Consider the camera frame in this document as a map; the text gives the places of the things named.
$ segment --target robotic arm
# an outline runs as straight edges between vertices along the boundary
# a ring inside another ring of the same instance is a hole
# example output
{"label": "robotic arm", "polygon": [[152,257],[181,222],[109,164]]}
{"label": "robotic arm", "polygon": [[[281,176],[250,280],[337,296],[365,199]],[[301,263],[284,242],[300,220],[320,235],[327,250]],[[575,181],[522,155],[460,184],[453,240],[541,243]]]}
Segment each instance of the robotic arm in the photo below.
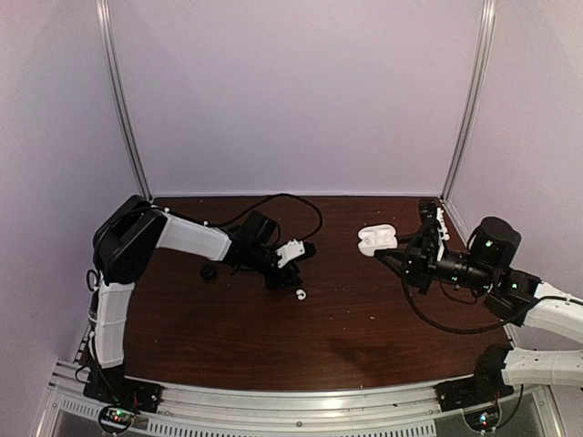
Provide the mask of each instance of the robotic arm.
{"label": "robotic arm", "polygon": [[89,310],[91,372],[84,394],[115,404],[138,403],[144,411],[158,406],[159,386],[124,378],[123,352],[129,299],[155,249],[179,250],[257,271],[270,290],[298,286],[302,280],[296,262],[312,257],[315,247],[296,240],[278,248],[268,246],[278,227],[254,210],[241,226],[221,229],[151,205],[140,196],[129,198],[93,238],[97,273]]}
{"label": "robotic arm", "polygon": [[[521,237],[508,223],[484,218],[470,237],[468,251],[456,251],[446,245],[449,237],[442,209],[432,200],[422,200],[419,212],[423,224],[415,234],[397,238],[390,225],[361,229],[359,249],[401,278],[405,298],[423,321],[456,334],[476,334],[513,323],[550,330],[583,343],[583,300],[510,268]],[[416,307],[409,287],[426,294],[433,280],[471,289],[478,297],[486,295],[484,305],[500,321],[461,330],[429,319]],[[513,386],[525,383],[583,386],[583,351],[490,346],[472,377],[443,382],[437,392],[442,410],[450,411],[507,396]]]}

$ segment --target table surface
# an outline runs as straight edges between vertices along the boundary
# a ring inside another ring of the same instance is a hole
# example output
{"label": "table surface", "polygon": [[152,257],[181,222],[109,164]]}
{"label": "table surface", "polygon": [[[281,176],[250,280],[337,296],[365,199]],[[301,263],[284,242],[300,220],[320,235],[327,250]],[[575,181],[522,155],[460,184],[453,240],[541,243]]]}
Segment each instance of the table surface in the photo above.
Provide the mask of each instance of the table surface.
{"label": "table surface", "polygon": [[[259,198],[158,198],[156,203],[210,222],[225,221]],[[127,375],[245,390],[336,390],[432,381],[473,372],[502,329],[460,336],[436,330],[409,308],[400,280],[357,248],[364,226],[390,223],[399,234],[419,227],[419,198],[308,198],[324,215],[311,239],[317,255],[300,264],[307,299],[296,289],[269,291],[262,276],[219,265],[211,283],[205,259],[159,249],[132,295],[125,334]],[[288,198],[260,208],[279,220],[282,241],[308,233],[313,211]],[[451,249],[462,243],[448,221]],[[460,298],[469,291],[451,290]],[[480,303],[445,298],[434,284],[414,293],[431,318],[457,328],[496,322]]]}

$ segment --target black cable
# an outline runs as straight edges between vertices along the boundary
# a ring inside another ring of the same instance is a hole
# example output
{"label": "black cable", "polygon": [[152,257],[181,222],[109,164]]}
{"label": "black cable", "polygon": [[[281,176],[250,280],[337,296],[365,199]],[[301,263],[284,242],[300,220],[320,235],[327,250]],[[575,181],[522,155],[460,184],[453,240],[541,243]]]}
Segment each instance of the black cable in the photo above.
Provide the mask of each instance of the black cable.
{"label": "black cable", "polygon": [[101,273],[99,273],[99,270],[89,269],[85,274],[85,283],[89,291],[93,293],[96,290],[96,286],[99,285],[99,282],[101,282]]}
{"label": "black cable", "polygon": [[474,240],[474,237],[477,235],[477,230],[479,228],[475,228],[472,233],[470,234],[469,238],[467,239],[467,243],[465,244],[465,246],[467,247],[468,250],[470,250],[470,246],[472,245],[472,241]]}
{"label": "black cable", "polygon": [[[419,240],[421,238],[421,236],[423,235],[425,230],[427,228],[429,228],[430,226],[433,226],[436,223],[436,221],[437,220],[435,220],[435,219],[427,220],[421,226],[421,228],[417,231],[417,233],[411,238],[411,241],[409,241],[409,244],[407,245],[407,248],[404,251],[404,255],[403,255],[403,265],[404,266],[406,266],[408,263],[409,256],[411,254],[411,250],[412,250],[414,244],[417,242],[417,240]],[[510,316],[509,318],[507,318],[505,320],[501,320],[497,323],[494,323],[491,325],[486,325],[486,326],[483,326],[480,328],[473,328],[473,329],[469,329],[469,330],[460,330],[458,328],[452,328],[449,326],[442,325],[441,323],[438,323],[432,319],[429,319],[427,316],[425,316],[423,314],[423,312],[421,310],[419,310],[419,308],[415,304],[413,296],[411,295],[411,292],[409,290],[409,284],[407,284],[407,270],[406,269],[401,269],[401,285],[403,286],[403,292],[404,292],[405,299],[407,300],[407,302],[409,303],[409,306],[411,307],[411,309],[413,310],[413,312],[415,313],[415,315],[419,319],[421,319],[422,321],[424,321],[428,325],[433,326],[434,328],[437,328],[437,329],[442,330],[444,332],[449,332],[452,334],[460,334],[460,335],[481,334],[484,332],[489,332],[491,330],[497,330],[498,328],[501,328],[501,327],[507,325],[508,323],[511,323],[515,320],[521,319],[523,316],[525,316],[527,314],[527,312],[532,310],[542,300],[562,300],[562,301],[568,300],[567,298],[561,298],[559,296],[543,296],[539,300],[537,300],[529,305],[525,305],[521,310],[517,311],[516,313],[514,313],[512,316]],[[573,302],[577,305],[583,306],[583,301],[577,301],[577,300],[568,300],[568,301]]]}
{"label": "black cable", "polygon": [[75,371],[75,379],[77,380],[77,382],[81,382],[82,384],[87,384],[87,381],[81,381],[79,379],[79,373],[81,371],[83,371],[84,369],[86,369],[88,367],[87,364],[83,364],[81,367],[79,367],[76,371]]}
{"label": "black cable", "polygon": [[399,237],[397,237],[397,241],[399,242],[399,244],[404,244],[404,243],[408,243],[415,235],[415,232],[413,234],[405,234],[405,235],[401,235]]}
{"label": "black cable", "polygon": [[446,296],[448,299],[452,300],[453,302],[457,302],[457,303],[463,303],[464,305],[476,305],[476,303],[477,303],[477,295],[476,295],[476,294],[474,294],[473,292],[472,292],[472,298],[474,298],[474,300],[472,300],[471,302],[469,302],[469,301],[467,301],[467,300],[459,299],[459,298],[457,298],[457,297],[455,297],[455,296],[452,296],[451,294],[449,294],[449,293],[448,293],[448,292],[445,290],[443,282],[439,282],[439,287],[441,287],[441,291],[444,293],[444,295],[445,295],[445,296]]}
{"label": "black cable", "polygon": [[376,253],[379,252],[379,250],[375,251],[374,253],[374,257],[377,258],[379,261],[381,261],[386,267],[388,267],[389,269],[391,269],[393,271],[393,273],[395,275],[397,275],[397,277],[401,277],[401,267],[399,267],[395,261],[393,261],[390,258],[387,258],[386,255],[377,255]]}
{"label": "black cable", "polygon": [[525,392],[525,386],[524,386],[524,384],[520,384],[520,394],[518,395],[517,405],[514,407],[514,410],[510,413],[510,415],[508,416],[506,421],[504,423],[502,423],[501,425],[496,426],[496,431],[498,431],[502,427],[507,426],[510,423],[510,421],[512,421],[512,419],[514,419],[514,416],[517,415],[518,408],[520,407],[520,402],[522,401],[522,395],[524,394],[524,392]]}
{"label": "black cable", "polygon": [[318,215],[318,225],[316,226],[316,228],[314,228],[314,230],[312,230],[307,235],[299,238],[298,240],[304,240],[304,239],[308,239],[309,237],[313,237],[314,235],[316,235],[320,231],[320,229],[322,228],[323,223],[324,223],[324,217],[323,217],[320,209],[318,207],[316,207],[313,203],[311,203],[309,200],[306,200],[305,198],[301,198],[299,196],[295,196],[295,195],[289,194],[289,193],[279,193],[279,194],[273,194],[271,196],[268,196],[265,199],[260,200],[259,202],[254,203],[253,205],[245,208],[242,212],[237,214],[235,217],[233,217],[227,221],[223,221],[222,223],[209,224],[209,226],[212,226],[213,228],[224,228],[226,226],[229,226],[230,224],[234,223],[235,221],[245,217],[247,214],[252,212],[254,209],[256,209],[256,208],[260,207],[261,205],[264,205],[268,202],[271,202],[272,200],[274,200],[276,198],[291,198],[293,200],[297,200],[298,202],[301,202],[304,205],[307,205],[308,207],[313,209],[313,211]]}

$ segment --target white 3d-printed part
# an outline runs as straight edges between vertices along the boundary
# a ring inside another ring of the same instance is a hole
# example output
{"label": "white 3d-printed part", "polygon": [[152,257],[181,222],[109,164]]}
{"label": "white 3d-printed part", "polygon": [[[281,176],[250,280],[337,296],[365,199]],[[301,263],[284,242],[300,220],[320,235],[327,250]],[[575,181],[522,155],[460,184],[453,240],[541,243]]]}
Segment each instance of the white 3d-printed part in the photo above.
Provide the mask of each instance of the white 3d-printed part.
{"label": "white 3d-printed part", "polygon": [[376,225],[362,228],[358,231],[358,249],[367,257],[373,257],[375,250],[395,249],[399,243],[396,231],[391,225]]}
{"label": "white 3d-printed part", "polygon": [[301,255],[306,253],[305,248],[303,247],[302,241],[297,241],[292,239],[287,242],[284,246],[281,246],[279,249],[275,251],[281,259],[277,263],[277,267],[280,269],[283,268],[288,262],[299,258]]}

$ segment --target white enclosure wall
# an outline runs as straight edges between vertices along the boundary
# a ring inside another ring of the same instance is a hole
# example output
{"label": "white enclosure wall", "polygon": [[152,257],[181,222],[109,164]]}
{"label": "white enclosure wall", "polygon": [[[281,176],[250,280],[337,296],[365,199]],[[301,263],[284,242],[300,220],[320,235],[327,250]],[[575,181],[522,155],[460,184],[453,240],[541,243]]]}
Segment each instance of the white enclosure wall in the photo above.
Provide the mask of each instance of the white enclosure wall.
{"label": "white enclosure wall", "polygon": [[441,192],[481,1],[110,8],[154,194]]}
{"label": "white enclosure wall", "polygon": [[0,435],[30,435],[87,323],[93,232],[136,192],[95,5],[0,3]]}
{"label": "white enclosure wall", "polygon": [[[583,298],[583,3],[499,0],[492,54],[452,201],[467,237],[487,215],[523,241],[515,266]],[[580,347],[519,330],[528,348]],[[583,393],[556,388],[568,435]]]}

